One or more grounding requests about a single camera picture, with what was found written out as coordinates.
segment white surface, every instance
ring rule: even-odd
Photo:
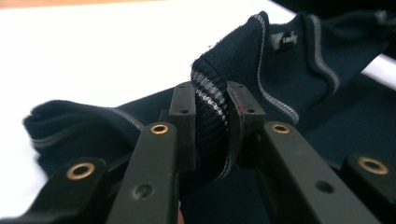
[[[261,10],[271,23],[293,18],[264,0],[0,10],[0,218],[22,214],[46,181],[21,125],[34,106],[116,106],[173,87],[189,80],[209,46]],[[366,73],[395,84],[395,63],[378,60]]]

